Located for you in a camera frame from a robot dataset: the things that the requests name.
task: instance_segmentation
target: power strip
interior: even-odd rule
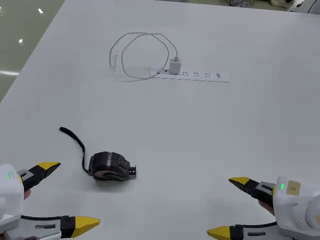
[[[203,82],[215,82],[215,83],[229,83],[228,75],[222,72],[216,71],[191,71],[182,69],[180,74],[172,75],[168,69],[158,71],[156,69],[150,69],[150,76],[157,74],[154,78],[158,79],[178,79],[178,80],[192,80]]]

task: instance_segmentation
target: tiled floor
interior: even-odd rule
[[[227,6],[229,2],[229,0],[172,1],[222,6]],[[63,2],[64,0],[0,0],[0,101],[19,75]],[[254,0],[251,7],[287,11],[285,8],[272,6],[267,0]]]

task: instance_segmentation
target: black tape measure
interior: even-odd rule
[[[89,163],[88,170],[85,167],[86,148],[80,139],[69,129],[60,127],[59,130],[71,138],[82,148],[82,169],[99,181],[125,181],[137,174],[136,167],[130,166],[130,162],[119,153],[102,151],[94,154]]]

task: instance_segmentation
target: white tabletop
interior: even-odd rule
[[[290,12],[66,0],[0,104],[1,163],[62,163],[25,214],[100,218],[83,240],[209,239],[210,228],[273,221],[228,178],[319,181],[319,26],[318,15]],[[183,67],[223,71],[231,83],[117,81],[108,52],[132,31],[164,33]],[[158,43],[142,42],[128,59],[163,58]],[[82,139],[87,160],[120,153],[137,178],[94,181],[60,126]]]

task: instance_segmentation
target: charging cable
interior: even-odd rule
[[[134,78],[134,79],[137,79],[137,81],[140,81],[140,80],[148,80],[148,79],[152,79],[154,78],[156,75],[158,75],[158,73],[160,73],[161,71],[163,71],[169,61],[169,49],[168,49],[168,46],[162,41],[159,39],[158,36],[160,37],[163,37],[165,38],[174,48],[175,50],[175,57],[172,58],[170,60],[170,64],[169,64],[169,73],[172,74],[172,75],[177,75],[180,73],[180,70],[181,70],[181,61],[180,59],[178,58],[178,50],[176,48],[176,46],[163,34],[161,33],[149,33],[149,32],[128,32],[124,35],[122,35],[114,44],[113,46],[111,47],[110,49],[110,52],[109,52],[109,65],[110,65],[110,68],[115,68],[116,66],[116,60],[117,60],[117,56],[118,56],[118,52],[116,53],[115,55],[115,60],[114,60],[114,65],[112,65],[111,63],[111,55],[112,55],[112,50],[114,49],[114,47],[117,45],[117,43],[122,39],[124,38],[125,36],[127,35],[137,35],[133,40],[131,40],[125,47],[124,49],[122,50],[122,53],[121,53],[121,65],[122,65],[122,69],[123,69],[123,72],[125,75],[127,75],[128,77],[130,78]],[[130,74],[127,73],[126,69],[125,69],[125,65],[124,65],[124,60],[123,60],[123,57],[124,57],[124,53],[126,51],[126,49],[135,41],[137,40],[138,38],[140,37],[143,37],[143,36],[152,36],[154,37],[155,39],[157,39],[160,43],[162,43],[167,51],[167,57],[166,57],[166,60],[165,60],[165,63],[163,65],[163,67],[154,75],[150,76],[150,77],[146,77],[146,78],[143,78],[143,77],[138,77],[138,76],[132,76]]]

